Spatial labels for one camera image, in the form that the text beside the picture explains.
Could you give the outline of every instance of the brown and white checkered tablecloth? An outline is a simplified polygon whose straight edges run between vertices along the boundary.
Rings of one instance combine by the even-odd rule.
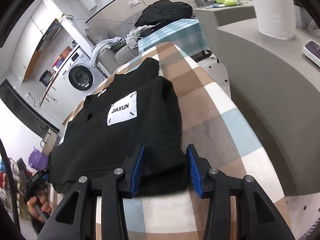
[[[182,115],[182,150],[185,152],[188,144],[194,144],[199,155],[207,158],[212,167],[233,177],[252,175],[291,226],[279,179],[255,133],[221,87],[176,45],[167,42],[145,51],[117,69],[95,93],[107,87],[115,74],[136,69],[147,57],[159,60],[159,75],[172,82],[178,96]],[[82,106],[83,102],[69,120]],[[53,208],[60,199],[52,188],[50,201]],[[230,239],[235,239],[235,198],[231,197],[230,201]],[[124,199],[129,238],[202,240],[208,204],[208,199],[199,199],[191,188],[173,195]],[[97,201],[96,239],[101,239],[101,198]]]

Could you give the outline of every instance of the white cylinder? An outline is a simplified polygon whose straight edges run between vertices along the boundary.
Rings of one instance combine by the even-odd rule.
[[[253,0],[259,31],[265,35],[291,40],[296,34],[293,0]]]

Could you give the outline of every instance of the folded black garment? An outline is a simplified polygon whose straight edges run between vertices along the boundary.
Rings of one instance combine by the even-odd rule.
[[[146,147],[138,195],[186,189],[188,169],[181,151],[177,96],[172,83],[157,76],[158,69],[153,73],[157,77],[147,70],[144,79],[143,68],[147,67],[141,64],[134,72],[115,75],[103,93],[86,99],[80,115],[68,124],[68,136],[49,155],[49,182],[58,193],[66,193],[81,176],[100,178],[121,167],[138,144]]]
[[[135,26],[156,25],[163,21],[170,23],[180,19],[190,19],[192,12],[191,5],[187,3],[160,0],[143,10]]]

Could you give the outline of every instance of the silver screw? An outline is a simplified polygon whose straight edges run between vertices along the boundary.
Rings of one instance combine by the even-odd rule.
[[[217,174],[217,173],[219,172],[219,170],[218,170],[217,168],[211,168],[211,169],[209,170],[209,172],[210,172],[211,174]]]
[[[114,173],[115,173],[116,175],[120,175],[120,174],[122,174],[122,172],[123,172],[123,169],[121,169],[121,168],[117,168],[117,169],[115,169],[115,171],[114,171]]]
[[[85,183],[87,180],[88,180],[88,178],[86,176],[82,176],[79,178],[80,183]]]
[[[247,182],[253,182],[253,181],[254,181],[254,178],[253,178],[252,176],[248,175],[248,176],[245,176],[245,180],[246,180]]]

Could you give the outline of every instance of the black sweater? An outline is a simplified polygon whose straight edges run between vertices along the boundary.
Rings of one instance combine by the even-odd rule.
[[[158,70],[158,61],[147,58],[135,71],[115,75],[99,97],[86,98],[69,122],[64,142],[49,155],[49,182],[58,193],[66,193],[81,176],[99,178],[121,167],[138,144],[145,145],[147,159],[137,195],[167,194],[187,187],[178,99],[172,83],[158,76]],[[129,107],[129,103],[116,107],[117,101],[135,91],[134,117],[110,125],[116,110],[125,112]]]

